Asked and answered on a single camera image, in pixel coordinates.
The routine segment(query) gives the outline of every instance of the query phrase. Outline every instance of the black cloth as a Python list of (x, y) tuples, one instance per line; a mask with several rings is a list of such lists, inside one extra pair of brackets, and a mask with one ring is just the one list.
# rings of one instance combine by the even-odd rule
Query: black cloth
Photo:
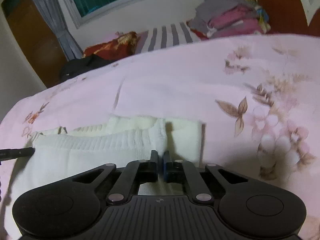
[(109, 65), (115, 61), (103, 59), (95, 54), (81, 59), (72, 59), (61, 68), (59, 74), (60, 83), (90, 70)]

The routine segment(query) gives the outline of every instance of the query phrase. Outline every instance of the floral bedsheet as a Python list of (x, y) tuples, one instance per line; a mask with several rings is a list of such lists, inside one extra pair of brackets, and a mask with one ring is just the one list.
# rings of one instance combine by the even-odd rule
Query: floral bedsheet
[[(18, 102), (0, 125), (0, 147), (23, 147), (37, 130), (99, 124), (110, 113), (201, 120), (202, 163), (292, 191), (307, 207), (300, 236), (319, 240), (319, 52), (319, 38), (252, 35), (125, 58)], [(1, 215), (12, 166), (0, 168)]]

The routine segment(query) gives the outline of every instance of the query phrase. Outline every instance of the striped mattress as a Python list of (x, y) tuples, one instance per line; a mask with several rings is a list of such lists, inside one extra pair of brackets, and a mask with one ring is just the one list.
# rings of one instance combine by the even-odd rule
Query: striped mattress
[(183, 22), (161, 26), (140, 34), (135, 54), (200, 41)]

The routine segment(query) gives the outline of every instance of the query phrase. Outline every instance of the red headboard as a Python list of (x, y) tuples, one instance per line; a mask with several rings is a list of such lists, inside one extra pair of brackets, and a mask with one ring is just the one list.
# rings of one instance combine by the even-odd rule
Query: red headboard
[(258, 0), (269, 15), (273, 32), (306, 34), (320, 37), (320, 9), (309, 26), (300, 0)]

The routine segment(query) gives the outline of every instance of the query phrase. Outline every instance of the door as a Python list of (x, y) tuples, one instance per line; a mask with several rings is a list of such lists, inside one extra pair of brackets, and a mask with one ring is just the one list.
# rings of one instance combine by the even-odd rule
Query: door
[(10, 29), (32, 68), (47, 88), (59, 83), (59, 71), (67, 62), (58, 39), (32, 0), (4, 0)]

